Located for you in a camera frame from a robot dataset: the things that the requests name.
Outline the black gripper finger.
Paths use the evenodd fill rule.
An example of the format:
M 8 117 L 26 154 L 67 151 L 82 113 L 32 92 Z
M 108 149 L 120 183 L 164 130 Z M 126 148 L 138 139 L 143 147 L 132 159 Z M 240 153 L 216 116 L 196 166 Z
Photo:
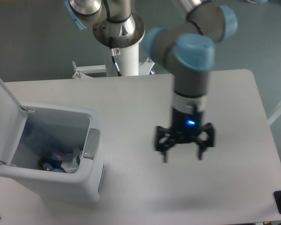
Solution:
M 206 134 L 206 139 L 201 139 L 200 135 L 202 133 Z M 206 123 L 203 126 L 200 126 L 196 131 L 195 135 L 191 136 L 192 142 L 195 142 L 198 146 L 197 158 L 198 160 L 203 159 L 203 153 L 206 152 L 208 148 L 215 146 L 215 128 L 212 123 Z
M 156 126 L 154 148 L 163 156 L 163 163 L 168 162 L 167 151 L 177 144 L 177 134 L 173 128 Z

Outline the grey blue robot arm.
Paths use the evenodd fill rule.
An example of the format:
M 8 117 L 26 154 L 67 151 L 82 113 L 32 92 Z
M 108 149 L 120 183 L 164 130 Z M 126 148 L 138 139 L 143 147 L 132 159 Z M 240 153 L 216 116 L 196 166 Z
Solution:
M 215 128 L 203 124 L 215 44 L 233 36 L 237 17 L 211 0 L 177 0 L 184 23 L 175 29 L 145 30 L 129 0 L 66 0 L 78 29 L 91 28 L 103 46 L 107 76 L 139 75 L 139 44 L 174 76 L 171 126 L 155 129 L 155 150 L 164 157 L 176 144 L 196 143 L 198 159 L 215 145 Z

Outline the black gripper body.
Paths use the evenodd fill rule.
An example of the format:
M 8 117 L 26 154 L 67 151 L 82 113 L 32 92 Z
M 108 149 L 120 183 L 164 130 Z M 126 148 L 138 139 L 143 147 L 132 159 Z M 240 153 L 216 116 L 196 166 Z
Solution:
M 170 135 L 176 143 L 190 143 L 191 136 L 198 136 L 203 112 L 198 111 L 196 104 L 190 105 L 191 113 L 172 108 Z

